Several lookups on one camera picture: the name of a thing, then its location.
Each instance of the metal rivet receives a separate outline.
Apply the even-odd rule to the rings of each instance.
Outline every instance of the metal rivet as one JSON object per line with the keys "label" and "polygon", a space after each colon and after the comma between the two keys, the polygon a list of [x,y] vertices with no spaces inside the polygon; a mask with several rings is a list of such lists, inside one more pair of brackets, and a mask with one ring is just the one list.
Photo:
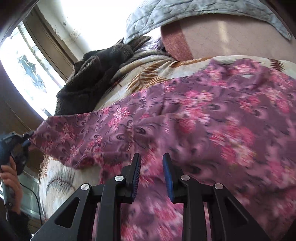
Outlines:
{"label": "metal rivet", "polygon": [[188,181],[189,179],[190,179],[190,176],[188,176],[188,175],[181,176],[181,180],[183,180],[183,181]]}
{"label": "metal rivet", "polygon": [[215,188],[221,190],[223,189],[223,185],[221,183],[216,183]]}
{"label": "metal rivet", "polygon": [[117,182],[121,182],[123,179],[124,179],[123,176],[116,176],[115,177],[115,181],[117,181]]}
{"label": "metal rivet", "polygon": [[81,186],[81,189],[85,191],[85,190],[89,189],[89,185],[85,183]]}

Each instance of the floral shirt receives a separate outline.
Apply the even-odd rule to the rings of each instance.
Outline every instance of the floral shirt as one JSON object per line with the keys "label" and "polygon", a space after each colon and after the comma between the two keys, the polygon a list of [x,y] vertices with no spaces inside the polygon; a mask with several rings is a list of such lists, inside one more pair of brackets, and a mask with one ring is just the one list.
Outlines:
{"label": "floral shirt", "polygon": [[250,59],[212,60],[102,110],[49,117],[31,142],[64,165],[100,165],[100,183],[141,154],[137,197],[122,205],[122,241],[181,240],[183,205],[167,197],[164,153],[200,183],[224,184],[280,240],[296,218],[295,107],[286,74]]}

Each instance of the glass pane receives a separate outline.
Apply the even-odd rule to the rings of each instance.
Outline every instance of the glass pane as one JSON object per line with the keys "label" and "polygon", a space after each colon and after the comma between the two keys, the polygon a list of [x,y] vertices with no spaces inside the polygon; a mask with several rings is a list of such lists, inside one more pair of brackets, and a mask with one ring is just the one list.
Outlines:
{"label": "glass pane", "polygon": [[0,59],[9,78],[32,108],[44,119],[53,115],[56,95],[65,82],[37,48],[23,23],[4,41]]}

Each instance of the garment sleeve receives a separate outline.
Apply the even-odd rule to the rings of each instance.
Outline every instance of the garment sleeve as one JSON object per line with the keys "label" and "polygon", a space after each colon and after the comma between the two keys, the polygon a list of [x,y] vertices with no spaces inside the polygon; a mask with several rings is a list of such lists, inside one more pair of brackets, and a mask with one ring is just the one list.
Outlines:
{"label": "garment sleeve", "polygon": [[28,228],[29,218],[24,213],[18,215],[16,212],[7,211],[6,219],[20,241],[29,241],[32,238],[31,232]]}

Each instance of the wire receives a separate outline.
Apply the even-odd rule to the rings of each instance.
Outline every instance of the wire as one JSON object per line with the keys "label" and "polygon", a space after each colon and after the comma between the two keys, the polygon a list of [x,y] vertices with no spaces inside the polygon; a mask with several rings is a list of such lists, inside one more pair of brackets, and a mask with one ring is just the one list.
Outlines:
{"label": "wire", "polygon": [[38,204],[39,218],[40,218],[40,222],[41,222],[41,226],[42,226],[43,223],[42,223],[41,212],[40,212],[40,204],[39,204],[39,200],[38,200],[36,194],[35,194],[30,188],[28,188],[28,187],[26,187],[25,185],[23,185],[21,182],[20,182],[20,184],[21,184],[23,187],[29,189],[29,190],[35,195],[35,198],[36,198],[36,200],[37,200],[37,204]]}

